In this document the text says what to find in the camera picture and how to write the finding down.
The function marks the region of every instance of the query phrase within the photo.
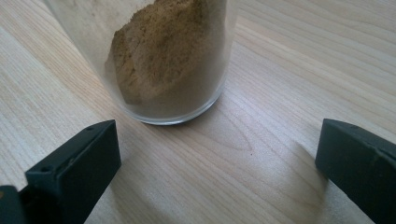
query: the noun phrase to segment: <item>wooden table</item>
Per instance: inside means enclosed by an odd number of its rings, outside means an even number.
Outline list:
[[[197,119],[122,112],[37,0],[0,4],[0,185],[117,121],[122,166],[87,223],[371,223],[315,168],[324,118],[396,142],[396,2],[242,0],[226,89]]]

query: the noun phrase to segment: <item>black plastic piece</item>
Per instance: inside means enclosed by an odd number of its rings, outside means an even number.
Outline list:
[[[84,223],[120,165],[115,120],[94,124],[28,170],[19,197],[0,188],[0,223]]]
[[[325,119],[315,164],[372,221],[396,223],[396,145]]]

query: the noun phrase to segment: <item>table surface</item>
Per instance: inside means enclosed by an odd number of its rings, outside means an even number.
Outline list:
[[[324,118],[396,142],[396,2],[242,0],[224,93],[177,126],[114,105],[37,0],[2,0],[0,73],[0,185],[116,120],[122,166],[86,223],[371,223],[314,158]]]

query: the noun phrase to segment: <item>clear glass jar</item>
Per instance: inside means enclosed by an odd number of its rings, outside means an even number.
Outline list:
[[[219,98],[236,0],[45,0],[112,98],[135,119],[176,124]]]

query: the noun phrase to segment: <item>powder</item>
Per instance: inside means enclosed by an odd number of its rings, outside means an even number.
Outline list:
[[[211,97],[223,76],[225,4],[156,0],[114,34],[106,67],[134,112],[180,116]]]

